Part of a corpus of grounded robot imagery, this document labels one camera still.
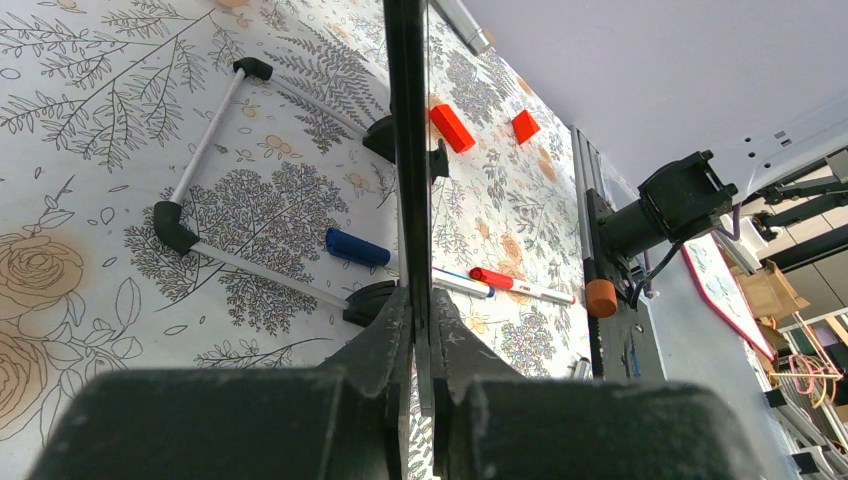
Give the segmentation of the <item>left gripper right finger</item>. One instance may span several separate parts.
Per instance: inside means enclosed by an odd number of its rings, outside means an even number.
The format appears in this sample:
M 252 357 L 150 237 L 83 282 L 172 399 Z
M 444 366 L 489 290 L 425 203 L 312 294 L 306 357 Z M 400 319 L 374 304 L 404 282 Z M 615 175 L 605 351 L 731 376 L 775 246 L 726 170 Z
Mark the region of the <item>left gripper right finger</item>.
M 736 416 L 687 383 L 527 378 L 431 294 L 434 473 L 444 479 L 757 479 Z

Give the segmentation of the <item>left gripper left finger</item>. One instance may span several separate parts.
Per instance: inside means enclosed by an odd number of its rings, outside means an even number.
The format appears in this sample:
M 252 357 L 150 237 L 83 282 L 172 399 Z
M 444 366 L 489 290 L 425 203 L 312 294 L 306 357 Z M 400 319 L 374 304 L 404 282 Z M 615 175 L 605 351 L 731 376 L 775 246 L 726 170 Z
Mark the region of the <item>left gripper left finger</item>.
M 402 479 L 408 293 L 312 368 L 122 370 L 70 403 L 34 479 Z

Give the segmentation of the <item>white whiteboard black frame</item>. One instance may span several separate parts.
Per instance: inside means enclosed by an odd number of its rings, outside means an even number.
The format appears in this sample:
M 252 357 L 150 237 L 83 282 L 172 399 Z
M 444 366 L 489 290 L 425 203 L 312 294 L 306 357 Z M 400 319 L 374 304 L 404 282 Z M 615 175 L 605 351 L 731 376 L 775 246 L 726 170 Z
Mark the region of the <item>white whiteboard black frame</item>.
M 386 1 L 383 9 L 398 186 L 397 218 L 399 220 L 399 251 L 402 255 L 401 283 L 408 290 L 409 304 L 412 308 L 419 405 L 422 414 L 433 417 L 436 413 L 436 387 L 432 377 L 435 371 L 431 364 L 434 349 L 430 344 L 429 325 L 432 293 L 431 174 L 430 155 L 425 150 L 427 142 L 424 138 L 426 129 L 424 55 L 426 4 L 423 1 Z M 195 252 L 346 309 L 349 306 L 346 300 L 206 245 L 180 223 L 181 201 L 240 82 L 247 75 L 267 80 L 271 72 L 272 69 L 268 64 L 253 57 L 247 57 L 235 63 L 231 84 L 179 183 L 168 200 L 159 201 L 153 207 L 153 229 L 156 237 L 166 247 L 181 256 Z

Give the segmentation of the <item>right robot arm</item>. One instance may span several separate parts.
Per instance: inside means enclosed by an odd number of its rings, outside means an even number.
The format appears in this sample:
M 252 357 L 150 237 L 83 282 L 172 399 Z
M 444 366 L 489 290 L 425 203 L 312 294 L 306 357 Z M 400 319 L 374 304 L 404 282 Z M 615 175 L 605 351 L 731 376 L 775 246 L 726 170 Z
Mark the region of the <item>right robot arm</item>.
M 712 230 L 755 191 L 846 143 L 847 99 L 841 97 L 727 146 L 672 161 L 638 186 L 635 201 L 594 213 L 594 255 L 633 258 L 664 241 L 680 246 Z

